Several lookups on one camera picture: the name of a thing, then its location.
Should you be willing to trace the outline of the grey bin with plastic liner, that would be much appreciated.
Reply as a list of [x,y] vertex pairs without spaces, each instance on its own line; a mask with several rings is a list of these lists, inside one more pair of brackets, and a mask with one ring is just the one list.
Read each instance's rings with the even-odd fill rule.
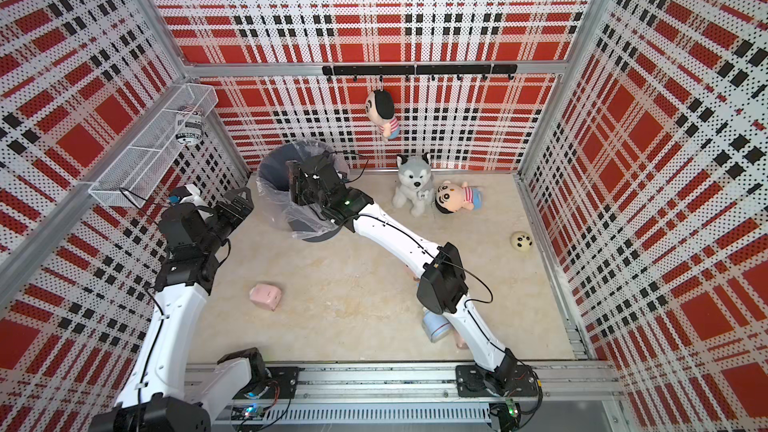
[[328,151],[338,175],[346,179],[350,168],[341,153],[318,140],[299,140],[269,152],[257,168],[255,184],[259,209],[276,229],[287,231],[294,239],[319,243],[334,238],[340,227],[322,221],[316,205],[298,205],[292,198],[291,166]]

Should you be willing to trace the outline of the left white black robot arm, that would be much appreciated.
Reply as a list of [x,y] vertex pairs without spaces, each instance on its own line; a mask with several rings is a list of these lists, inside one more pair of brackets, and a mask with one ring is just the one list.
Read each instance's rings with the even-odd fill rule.
[[222,247],[253,211],[249,188],[228,191],[209,207],[193,185],[173,190],[159,230],[166,258],[150,295],[154,308],[144,343],[111,410],[92,419],[92,431],[208,431],[239,393],[270,383],[255,347],[222,357],[191,394],[185,374],[192,334],[222,262]]

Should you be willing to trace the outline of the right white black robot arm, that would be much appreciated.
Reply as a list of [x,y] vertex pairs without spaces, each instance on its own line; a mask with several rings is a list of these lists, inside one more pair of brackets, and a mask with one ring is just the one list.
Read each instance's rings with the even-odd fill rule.
[[419,302],[444,317],[467,344],[483,389],[504,398],[543,396],[535,370],[494,336],[476,310],[466,283],[468,271],[453,244],[431,242],[391,218],[373,198],[347,185],[329,152],[289,160],[286,166],[293,203],[372,240],[415,274]]

